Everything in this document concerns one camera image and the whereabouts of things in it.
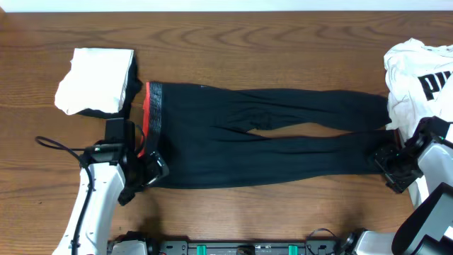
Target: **red strip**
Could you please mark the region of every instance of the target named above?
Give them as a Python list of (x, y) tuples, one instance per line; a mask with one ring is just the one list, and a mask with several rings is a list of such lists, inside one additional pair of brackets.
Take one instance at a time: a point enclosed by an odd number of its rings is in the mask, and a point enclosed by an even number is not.
[[(149, 91), (149, 81), (147, 82), (147, 94), (144, 97), (143, 101), (143, 133), (144, 137), (142, 137), (142, 142), (145, 142), (146, 145), (146, 140), (148, 138), (148, 130), (149, 130), (149, 99), (150, 99), (150, 91)], [(143, 150), (139, 153), (139, 157), (144, 155), (144, 148)]]

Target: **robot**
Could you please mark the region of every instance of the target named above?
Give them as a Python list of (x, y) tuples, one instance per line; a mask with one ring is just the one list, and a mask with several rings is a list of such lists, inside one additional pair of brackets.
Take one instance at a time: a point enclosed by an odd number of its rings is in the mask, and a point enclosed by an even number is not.
[(453, 135), (450, 123), (423, 118), (402, 148), (383, 144), (370, 155), (370, 164), (382, 170), (386, 185), (396, 193), (407, 188), (417, 192), (414, 183), (426, 180), (429, 196), (412, 195), (416, 209), (396, 233), (359, 229), (345, 239), (312, 239), (282, 243), (189, 243), (167, 241), (158, 244), (138, 232), (128, 232), (108, 241), (116, 203), (126, 205), (135, 193), (152, 187), (168, 175), (169, 169), (159, 152), (138, 157), (134, 123), (111, 119), (105, 137), (79, 156), (73, 150), (45, 137), (38, 143), (67, 150), (79, 160), (79, 193), (64, 235), (54, 251), (60, 254), (133, 255), (391, 255), (453, 254)]

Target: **wooden table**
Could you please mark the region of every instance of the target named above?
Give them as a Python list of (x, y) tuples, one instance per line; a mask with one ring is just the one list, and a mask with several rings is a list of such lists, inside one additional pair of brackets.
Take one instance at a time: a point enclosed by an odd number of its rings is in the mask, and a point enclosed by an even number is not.
[[(67, 226), (79, 186), (72, 157), (34, 136), (71, 147), (103, 137), (104, 120), (54, 106), (75, 47), (137, 51), (142, 81), (228, 89), (347, 89), (387, 95), (382, 57), (414, 37), (453, 42), (452, 13), (8, 13), (0, 27), (0, 250), (49, 254)], [(142, 121), (141, 92), (132, 120)], [(297, 125), (272, 132), (330, 136)], [(111, 236), (142, 230), (159, 239), (303, 239), (326, 227), (396, 231), (411, 214), (380, 176), (326, 176), (248, 188), (153, 188), (115, 211)]]

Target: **folded cloth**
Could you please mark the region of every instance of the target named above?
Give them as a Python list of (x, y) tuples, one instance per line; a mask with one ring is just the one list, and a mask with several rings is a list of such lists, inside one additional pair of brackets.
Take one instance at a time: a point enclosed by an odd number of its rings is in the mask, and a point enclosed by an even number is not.
[(410, 39), (384, 56), (389, 87), (387, 130), (399, 129), (406, 141), (421, 118), (453, 121), (453, 45), (430, 47)]
[(55, 105), (67, 115), (85, 109), (118, 113), (125, 102), (134, 50), (75, 49), (71, 70), (60, 82)]

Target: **dark garment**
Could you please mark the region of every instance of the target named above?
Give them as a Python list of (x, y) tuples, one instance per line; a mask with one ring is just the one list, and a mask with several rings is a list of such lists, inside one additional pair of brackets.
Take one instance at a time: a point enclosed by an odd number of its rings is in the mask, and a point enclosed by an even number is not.
[[(394, 139), (375, 130), (390, 122), (386, 99), (352, 91), (230, 91), (150, 83), (147, 152), (170, 169), (158, 186), (225, 188), (329, 174), (377, 174), (367, 155)], [(356, 133), (339, 137), (266, 138), (247, 131), (318, 123)]]
[(130, 115), (130, 108), (135, 95), (142, 89), (142, 82), (137, 78), (137, 61), (135, 57), (132, 58), (129, 70), (127, 71), (127, 87), (126, 97), (122, 104), (122, 108), (117, 113), (104, 113), (101, 110), (85, 109), (81, 110), (77, 114), (85, 115), (94, 118), (125, 118), (128, 119)]

